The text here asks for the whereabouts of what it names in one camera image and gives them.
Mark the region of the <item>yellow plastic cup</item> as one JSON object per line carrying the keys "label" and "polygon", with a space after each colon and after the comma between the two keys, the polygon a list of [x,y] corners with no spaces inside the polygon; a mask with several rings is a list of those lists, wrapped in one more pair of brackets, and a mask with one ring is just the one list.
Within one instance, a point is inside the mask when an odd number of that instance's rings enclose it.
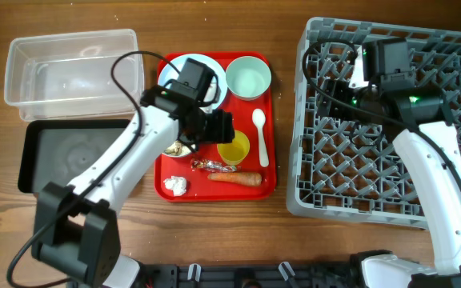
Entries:
{"label": "yellow plastic cup", "polygon": [[218,144],[217,151],[227,165],[237,166],[248,155],[250,141],[243,132],[236,130],[232,142]]}

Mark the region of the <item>grey dishwasher rack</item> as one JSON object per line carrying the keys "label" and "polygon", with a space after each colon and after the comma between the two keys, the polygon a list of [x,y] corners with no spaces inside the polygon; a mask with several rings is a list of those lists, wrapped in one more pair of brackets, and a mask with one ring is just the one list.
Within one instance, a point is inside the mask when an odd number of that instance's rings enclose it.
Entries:
{"label": "grey dishwasher rack", "polygon": [[461,32],[337,18],[309,19],[299,40],[295,122],[290,147],[287,209],[295,215],[425,228],[407,168],[380,126],[328,118],[324,89],[349,82],[350,44],[405,38],[418,86],[445,93],[461,149]]}

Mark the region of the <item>small bowl with food scraps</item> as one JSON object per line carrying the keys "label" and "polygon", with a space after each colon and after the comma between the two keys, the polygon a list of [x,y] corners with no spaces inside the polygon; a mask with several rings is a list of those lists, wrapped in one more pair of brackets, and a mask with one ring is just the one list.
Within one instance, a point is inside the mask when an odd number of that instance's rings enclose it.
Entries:
{"label": "small bowl with food scraps", "polygon": [[186,146],[182,144],[180,141],[175,141],[172,145],[167,147],[162,154],[171,157],[171,158],[182,158],[186,157],[187,155],[191,154],[195,151],[196,145]]}

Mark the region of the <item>red serving tray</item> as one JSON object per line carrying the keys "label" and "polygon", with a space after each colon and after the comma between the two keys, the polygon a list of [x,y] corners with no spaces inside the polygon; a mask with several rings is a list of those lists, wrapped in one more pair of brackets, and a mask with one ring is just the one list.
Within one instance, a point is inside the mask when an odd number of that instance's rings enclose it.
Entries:
{"label": "red serving tray", "polygon": [[[181,68],[188,58],[205,63],[218,75],[220,89],[226,92],[214,108],[232,113],[236,137],[244,135],[244,159],[232,164],[235,172],[211,171],[210,164],[224,165],[218,147],[200,146],[197,154],[186,156],[162,155],[154,163],[154,188],[169,202],[250,201],[269,196],[276,187],[276,160],[271,91],[266,90],[257,100],[243,101],[234,96],[226,84],[225,69],[237,58],[251,56],[265,62],[257,52],[179,52],[166,58]],[[268,166],[259,161],[258,129],[252,121],[255,110],[266,117],[263,137],[266,144]]]}

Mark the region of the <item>white plastic spoon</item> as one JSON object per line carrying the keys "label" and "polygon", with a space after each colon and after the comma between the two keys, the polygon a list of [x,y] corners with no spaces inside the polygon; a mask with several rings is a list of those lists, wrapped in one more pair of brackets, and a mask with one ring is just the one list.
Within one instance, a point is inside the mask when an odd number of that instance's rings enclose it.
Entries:
{"label": "white plastic spoon", "polygon": [[266,115],[261,109],[255,109],[252,113],[252,122],[258,131],[259,144],[259,163],[261,167],[269,166],[269,158],[267,153],[266,142],[263,133],[263,127],[266,123]]}

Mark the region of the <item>red candy wrapper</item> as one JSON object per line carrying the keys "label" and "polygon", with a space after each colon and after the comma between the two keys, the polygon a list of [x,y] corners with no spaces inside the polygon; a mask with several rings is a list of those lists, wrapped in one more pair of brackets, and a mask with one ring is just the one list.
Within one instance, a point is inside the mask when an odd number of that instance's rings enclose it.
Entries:
{"label": "red candy wrapper", "polygon": [[236,166],[228,166],[227,164],[207,159],[193,158],[190,164],[192,169],[206,170],[211,173],[234,173],[239,170]]}

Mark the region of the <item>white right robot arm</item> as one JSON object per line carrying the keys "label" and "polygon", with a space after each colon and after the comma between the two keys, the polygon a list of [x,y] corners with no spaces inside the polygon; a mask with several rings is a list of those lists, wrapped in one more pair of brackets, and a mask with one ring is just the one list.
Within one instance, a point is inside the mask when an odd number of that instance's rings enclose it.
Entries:
{"label": "white right robot arm", "polygon": [[382,84],[373,94],[320,90],[338,105],[335,116],[382,125],[392,137],[422,205],[435,266],[393,254],[360,260],[366,287],[461,287],[461,155],[441,89]]}

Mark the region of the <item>white tissue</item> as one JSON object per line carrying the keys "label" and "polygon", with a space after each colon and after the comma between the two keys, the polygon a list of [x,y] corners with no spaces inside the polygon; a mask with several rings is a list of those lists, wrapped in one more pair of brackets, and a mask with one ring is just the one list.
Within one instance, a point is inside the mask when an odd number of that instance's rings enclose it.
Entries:
{"label": "white tissue", "polygon": [[187,191],[187,180],[184,177],[171,176],[165,179],[163,183],[175,197],[183,196]]}

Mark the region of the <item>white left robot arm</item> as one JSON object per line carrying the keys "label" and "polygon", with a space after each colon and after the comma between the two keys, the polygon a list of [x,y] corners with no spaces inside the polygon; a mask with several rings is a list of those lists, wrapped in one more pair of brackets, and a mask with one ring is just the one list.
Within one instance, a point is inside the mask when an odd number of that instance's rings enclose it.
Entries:
{"label": "white left robot arm", "polygon": [[232,115],[206,114],[204,90],[173,84],[145,91],[127,128],[68,184],[48,183],[38,195],[31,255],[88,287],[136,287],[143,265],[121,253],[117,217],[139,180],[176,140],[229,143]]}

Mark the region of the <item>pale green bowl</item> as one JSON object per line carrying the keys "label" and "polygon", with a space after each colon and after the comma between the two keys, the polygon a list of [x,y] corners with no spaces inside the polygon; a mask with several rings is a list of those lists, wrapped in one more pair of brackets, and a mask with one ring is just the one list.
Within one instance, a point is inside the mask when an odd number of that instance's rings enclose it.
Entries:
{"label": "pale green bowl", "polygon": [[260,58],[242,56],[226,68],[226,84],[229,91],[244,101],[260,98],[272,81],[271,69]]}

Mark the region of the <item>orange carrot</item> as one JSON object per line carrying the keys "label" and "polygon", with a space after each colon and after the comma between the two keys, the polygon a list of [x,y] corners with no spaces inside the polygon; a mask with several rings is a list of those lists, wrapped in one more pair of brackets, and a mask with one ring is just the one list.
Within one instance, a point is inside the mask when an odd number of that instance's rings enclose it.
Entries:
{"label": "orange carrot", "polygon": [[261,185],[262,176],[255,172],[211,173],[207,178],[215,182],[227,182],[241,186],[257,187]]}

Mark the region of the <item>black plastic tray bin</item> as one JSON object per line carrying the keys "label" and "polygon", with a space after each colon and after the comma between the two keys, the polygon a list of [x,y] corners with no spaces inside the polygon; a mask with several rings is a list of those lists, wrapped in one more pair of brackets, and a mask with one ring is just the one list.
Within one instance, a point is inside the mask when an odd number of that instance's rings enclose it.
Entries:
{"label": "black plastic tray bin", "polygon": [[37,120],[26,128],[18,189],[65,186],[90,168],[129,125],[126,119]]}

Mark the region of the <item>clear plastic bin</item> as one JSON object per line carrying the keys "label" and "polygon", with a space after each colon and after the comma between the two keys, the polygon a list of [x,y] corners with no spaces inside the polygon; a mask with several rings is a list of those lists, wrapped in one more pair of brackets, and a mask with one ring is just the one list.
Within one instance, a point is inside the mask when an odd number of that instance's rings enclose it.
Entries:
{"label": "clear plastic bin", "polygon": [[25,122],[131,114],[145,89],[132,29],[14,39],[4,100]]}

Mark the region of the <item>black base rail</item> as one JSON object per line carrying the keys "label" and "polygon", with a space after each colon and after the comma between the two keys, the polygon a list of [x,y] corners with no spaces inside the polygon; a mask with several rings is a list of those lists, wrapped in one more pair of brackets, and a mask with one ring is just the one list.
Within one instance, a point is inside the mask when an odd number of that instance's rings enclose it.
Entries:
{"label": "black base rail", "polygon": [[133,287],[243,288],[243,287],[364,287],[364,277],[347,262],[265,266],[142,265]]}

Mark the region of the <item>large white plate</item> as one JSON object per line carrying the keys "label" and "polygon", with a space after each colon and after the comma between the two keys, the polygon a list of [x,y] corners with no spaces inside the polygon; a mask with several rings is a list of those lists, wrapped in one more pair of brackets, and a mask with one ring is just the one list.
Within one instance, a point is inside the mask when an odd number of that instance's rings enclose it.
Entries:
{"label": "large white plate", "polygon": [[[184,54],[178,57],[175,57],[170,62],[179,70],[181,70],[186,63],[188,58],[192,58],[198,62],[201,62],[211,68],[217,78],[212,78],[210,89],[206,93],[206,97],[204,100],[209,102],[210,100],[214,99],[215,91],[218,91],[218,101],[212,103],[211,106],[202,107],[201,110],[205,113],[210,113],[212,110],[218,109],[224,102],[226,98],[226,93],[228,90],[228,85],[226,84],[226,73],[223,67],[217,63],[213,58],[203,55],[203,54]],[[173,69],[172,66],[166,64],[164,68],[162,68],[159,76],[158,76],[158,84],[164,85],[167,83],[168,80],[177,79],[178,73]]]}

